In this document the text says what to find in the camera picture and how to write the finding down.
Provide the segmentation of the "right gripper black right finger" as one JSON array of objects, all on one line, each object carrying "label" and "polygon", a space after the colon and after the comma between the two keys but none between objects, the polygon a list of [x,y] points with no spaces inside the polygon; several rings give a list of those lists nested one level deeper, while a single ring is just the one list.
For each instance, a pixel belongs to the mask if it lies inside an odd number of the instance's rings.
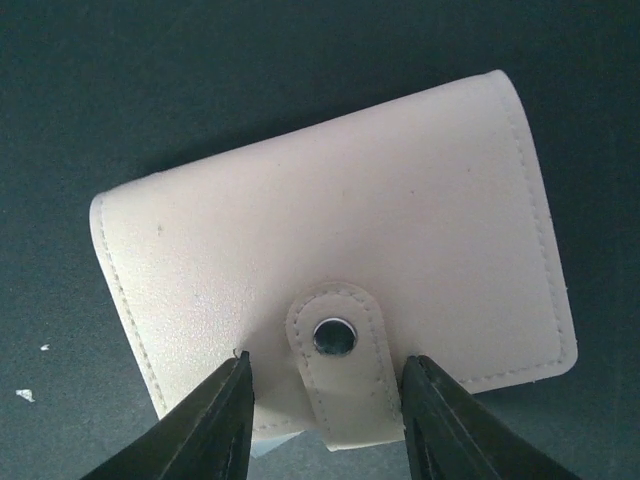
[{"label": "right gripper black right finger", "polygon": [[511,431],[427,356],[403,368],[401,410],[413,479],[575,479]]}]

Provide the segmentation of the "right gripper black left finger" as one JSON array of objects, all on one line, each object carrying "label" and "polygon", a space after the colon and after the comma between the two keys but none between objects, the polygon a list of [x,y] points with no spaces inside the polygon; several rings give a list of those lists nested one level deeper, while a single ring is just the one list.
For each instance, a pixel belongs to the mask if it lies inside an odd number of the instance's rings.
[{"label": "right gripper black left finger", "polygon": [[87,479],[230,479],[248,475],[254,390],[247,351],[226,360],[148,432]]}]

